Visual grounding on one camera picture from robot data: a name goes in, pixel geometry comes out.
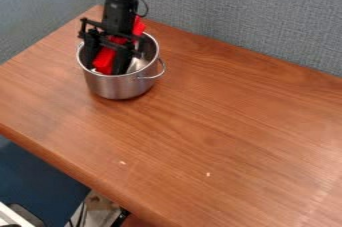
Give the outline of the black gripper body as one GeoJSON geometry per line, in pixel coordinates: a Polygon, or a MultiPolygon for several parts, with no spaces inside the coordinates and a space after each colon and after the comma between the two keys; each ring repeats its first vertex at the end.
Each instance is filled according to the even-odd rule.
{"type": "Polygon", "coordinates": [[[135,43],[144,39],[132,32],[139,2],[145,4],[144,0],[105,0],[101,21],[80,19],[79,37],[91,47],[103,46],[115,51],[127,50],[132,55],[141,54],[135,43]]]}

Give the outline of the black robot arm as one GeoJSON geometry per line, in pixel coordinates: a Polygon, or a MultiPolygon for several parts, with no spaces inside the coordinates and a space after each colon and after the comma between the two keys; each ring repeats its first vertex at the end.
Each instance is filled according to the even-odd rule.
{"type": "Polygon", "coordinates": [[[80,19],[84,66],[103,75],[125,74],[132,59],[141,57],[144,15],[137,14],[137,8],[139,0],[105,0],[101,21],[80,19]]]}

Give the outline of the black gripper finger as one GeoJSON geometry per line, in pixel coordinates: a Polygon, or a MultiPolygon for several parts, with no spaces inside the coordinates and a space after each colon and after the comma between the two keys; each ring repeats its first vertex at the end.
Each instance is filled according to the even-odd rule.
{"type": "Polygon", "coordinates": [[[84,36],[84,58],[85,58],[85,67],[88,69],[92,68],[93,59],[99,53],[101,46],[100,46],[100,33],[99,32],[89,32],[84,36]]]}
{"type": "Polygon", "coordinates": [[[112,74],[123,75],[127,72],[131,60],[132,60],[132,51],[129,49],[119,49],[116,51],[113,65],[112,65],[112,74]]]}

